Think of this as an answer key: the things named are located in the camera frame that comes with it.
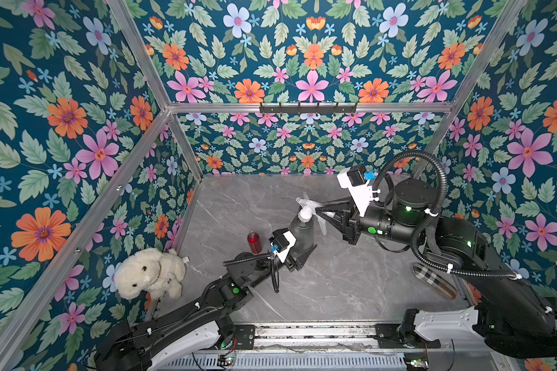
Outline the clear plastic spray bottle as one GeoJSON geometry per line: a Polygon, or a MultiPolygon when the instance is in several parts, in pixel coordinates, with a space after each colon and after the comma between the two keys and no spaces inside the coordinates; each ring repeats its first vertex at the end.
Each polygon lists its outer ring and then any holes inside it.
{"type": "Polygon", "coordinates": [[[291,249],[290,256],[294,259],[298,270],[306,264],[310,255],[317,248],[314,241],[315,223],[315,216],[307,223],[296,217],[289,226],[289,230],[296,237],[296,245],[291,249]]]}

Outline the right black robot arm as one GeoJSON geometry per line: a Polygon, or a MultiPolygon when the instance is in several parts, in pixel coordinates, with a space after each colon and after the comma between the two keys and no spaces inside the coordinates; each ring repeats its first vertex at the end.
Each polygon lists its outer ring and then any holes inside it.
{"type": "Polygon", "coordinates": [[[481,293],[480,303],[464,310],[409,309],[399,329],[403,339],[477,340],[516,359],[557,357],[557,300],[542,297],[524,275],[510,269],[475,226],[444,216],[449,184],[436,156],[403,151],[377,172],[356,165],[340,171],[337,179],[351,195],[334,221],[346,242],[356,244],[362,234],[378,243],[394,241],[427,269],[458,276],[481,293]],[[428,162],[437,184],[410,178],[382,193],[379,186],[391,168],[406,159],[428,162]]]}

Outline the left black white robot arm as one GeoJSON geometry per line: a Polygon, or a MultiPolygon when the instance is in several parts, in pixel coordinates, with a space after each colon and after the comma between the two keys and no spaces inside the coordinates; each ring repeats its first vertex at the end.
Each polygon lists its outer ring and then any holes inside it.
{"type": "Polygon", "coordinates": [[[221,348],[235,339],[230,316],[252,300],[255,286],[270,279],[280,288],[279,272],[300,270],[316,249],[312,233],[276,230],[269,252],[240,253],[225,261],[227,272],[209,283],[195,300],[162,317],[108,333],[94,354],[96,370],[160,370],[202,349],[221,348]]]}

